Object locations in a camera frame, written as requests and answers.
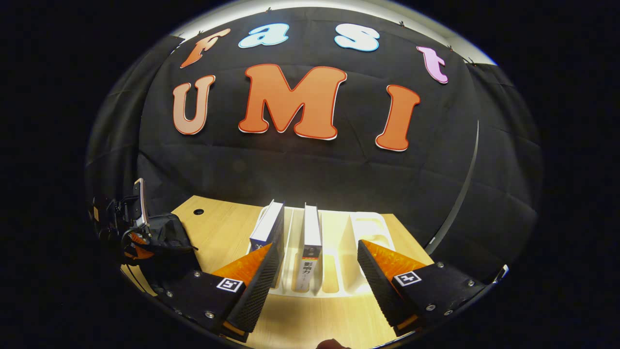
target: white compartment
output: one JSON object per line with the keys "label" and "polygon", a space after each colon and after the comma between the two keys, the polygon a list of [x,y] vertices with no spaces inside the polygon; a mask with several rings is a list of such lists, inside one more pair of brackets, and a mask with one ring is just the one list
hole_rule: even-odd
{"label": "white compartment", "polygon": [[[265,212],[264,207],[258,221]],[[314,277],[305,292],[293,290],[296,262],[302,251],[300,235],[303,208],[285,208],[285,255],[278,284],[270,294],[293,297],[347,297],[370,293],[371,289],[357,262],[359,239],[394,250],[394,243],[383,217],[375,212],[319,210],[323,247]],[[247,252],[250,252],[248,241]]]}

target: white organizer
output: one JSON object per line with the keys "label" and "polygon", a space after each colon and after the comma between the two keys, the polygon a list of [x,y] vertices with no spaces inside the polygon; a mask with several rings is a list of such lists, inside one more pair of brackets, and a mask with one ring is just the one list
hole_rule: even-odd
{"label": "white organizer", "polygon": [[[256,224],[265,212],[264,207]],[[394,251],[394,242],[383,217],[375,212],[342,212],[319,210],[323,247],[314,277],[306,292],[293,290],[296,277],[295,259],[301,252],[301,227],[304,209],[285,207],[285,254],[279,280],[270,294],[291,297],[348,297],[371,293],[370,286],[357,262],[357,246],[360,239],[368,240]],[[250,252],[248,241],[247,253]],[[334,270],[326,268],[325,263],[334,260]]]}

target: letter m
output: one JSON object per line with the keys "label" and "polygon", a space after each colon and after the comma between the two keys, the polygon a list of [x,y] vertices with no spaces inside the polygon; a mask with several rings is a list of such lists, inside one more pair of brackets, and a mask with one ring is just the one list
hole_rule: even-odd
{"label": "letter m", "polygon": [[293,130],[301,137],[330,140],[336,138],[334,105],[340,84],[347,74],[336,68],[318,66],[306,74],[294,89],[286,82],[278,65],[261,64],[246,70],[250,78],[246,118],[239,123],[242,132],[261,134],[269,128],[263,118],[267,105],[279,133],[286,131],[300,108],[301,120]]}

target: book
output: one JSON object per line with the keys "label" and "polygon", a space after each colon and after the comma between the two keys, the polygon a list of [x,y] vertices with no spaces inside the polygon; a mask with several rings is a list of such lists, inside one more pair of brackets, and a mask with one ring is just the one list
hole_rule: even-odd
{"label": "book", "polygon": [[306,291],[310,287],[310,280],[314,276],[319,255],[322,250],[321,222],[316,206],[304,205],[304,219],[301,236],[301,260],[297,272],[296,291]]}
{"label": "book", "polygon": [[269,243],[272,243],[272,248],[277,249],[277,255],[279,259],[278,268],[273,278],[272,288],[278,286],[278,280],[280,270],[282,267],[282,259],[284,259],[284,203],[271,201],[265,213],[260,218],[259,223],[254,228],[252,235],[250,235],[250,252],[256,251]]}

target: wooden table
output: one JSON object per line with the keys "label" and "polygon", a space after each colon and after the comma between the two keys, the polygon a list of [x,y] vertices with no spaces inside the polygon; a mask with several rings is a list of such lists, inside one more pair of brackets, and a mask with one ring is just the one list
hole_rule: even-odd
{"label": "wooden table", "polygon": [[[195,215],[196,209],[204,213]],[[196,257],[202,270],[211,273],[246,254],[261,209],[193,196],[172,213],[179,216],[192,245],[199,248]],[[425,264],[433,263],[393,214],[382,216],[397,252]],[[122,266],[122,270],[133,281],[127,267]],[[132,266],[131,270],[147,292],[157,296],[140,268]],[[256,328],[244,345],[256,349],[315,349],[319,342],[331,338],[352,349],[362,349],[397,337],[372,294],[335,298],[269,294]]]}

